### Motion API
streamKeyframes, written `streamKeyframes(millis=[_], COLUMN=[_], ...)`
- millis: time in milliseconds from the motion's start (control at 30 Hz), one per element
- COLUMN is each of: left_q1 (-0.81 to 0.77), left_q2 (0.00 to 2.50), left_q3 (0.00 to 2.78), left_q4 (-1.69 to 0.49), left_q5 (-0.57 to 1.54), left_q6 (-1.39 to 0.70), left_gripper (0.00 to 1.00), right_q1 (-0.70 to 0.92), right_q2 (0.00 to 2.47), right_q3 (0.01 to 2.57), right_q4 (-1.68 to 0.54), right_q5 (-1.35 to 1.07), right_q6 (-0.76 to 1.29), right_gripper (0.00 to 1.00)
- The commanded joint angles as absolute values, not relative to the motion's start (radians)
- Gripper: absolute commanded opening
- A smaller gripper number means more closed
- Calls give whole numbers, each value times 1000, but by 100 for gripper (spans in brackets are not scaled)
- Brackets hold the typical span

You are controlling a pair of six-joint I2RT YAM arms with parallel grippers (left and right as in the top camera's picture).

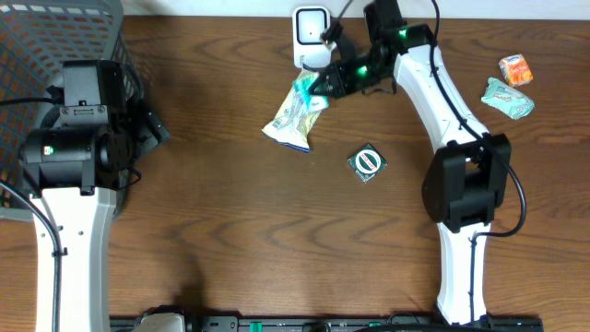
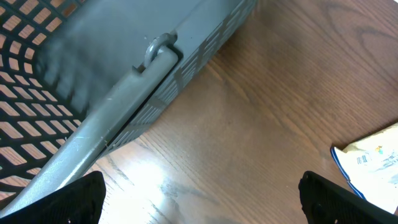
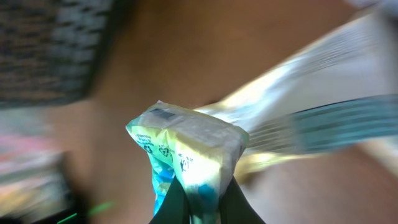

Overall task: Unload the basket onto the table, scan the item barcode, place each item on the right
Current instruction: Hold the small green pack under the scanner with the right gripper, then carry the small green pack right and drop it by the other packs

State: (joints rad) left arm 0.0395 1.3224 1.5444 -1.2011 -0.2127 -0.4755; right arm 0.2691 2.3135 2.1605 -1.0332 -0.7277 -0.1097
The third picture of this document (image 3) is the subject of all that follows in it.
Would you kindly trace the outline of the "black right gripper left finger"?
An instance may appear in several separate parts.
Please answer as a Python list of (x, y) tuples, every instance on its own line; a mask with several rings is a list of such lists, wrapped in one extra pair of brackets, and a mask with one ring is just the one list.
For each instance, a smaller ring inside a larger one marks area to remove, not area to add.
[(187, 196), (174, 177), (165, 199), (149, 224), (190, 224)]

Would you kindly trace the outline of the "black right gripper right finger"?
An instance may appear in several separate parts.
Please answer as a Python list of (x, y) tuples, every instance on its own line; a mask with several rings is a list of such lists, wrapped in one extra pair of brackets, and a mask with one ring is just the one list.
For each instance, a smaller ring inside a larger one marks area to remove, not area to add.
[(221, 224), (266, 224), (246, 200), (235, 178), (219, 203)]

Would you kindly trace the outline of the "teal Kleenex tissue pack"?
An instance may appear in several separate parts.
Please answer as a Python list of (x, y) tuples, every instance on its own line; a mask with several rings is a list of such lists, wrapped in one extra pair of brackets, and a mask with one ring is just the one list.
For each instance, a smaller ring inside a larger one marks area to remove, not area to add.
[(130, 121), (126, 130), (149, 156), (154, 213), (177, 179), (188, 197), (190, 221), (219, 223), (219, 199), (248, 144), (248, 133), (221, 119), (161, 101)]

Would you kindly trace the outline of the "yellow white snack bag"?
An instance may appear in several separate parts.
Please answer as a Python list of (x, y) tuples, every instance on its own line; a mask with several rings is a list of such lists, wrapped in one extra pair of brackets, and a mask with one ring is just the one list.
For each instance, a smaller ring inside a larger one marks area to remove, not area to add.
[(397, 26), (379, 12), (349, 21), (221, 101), (200, 108), (243, 128), (235, 177), (383, 139), (397, 156)]

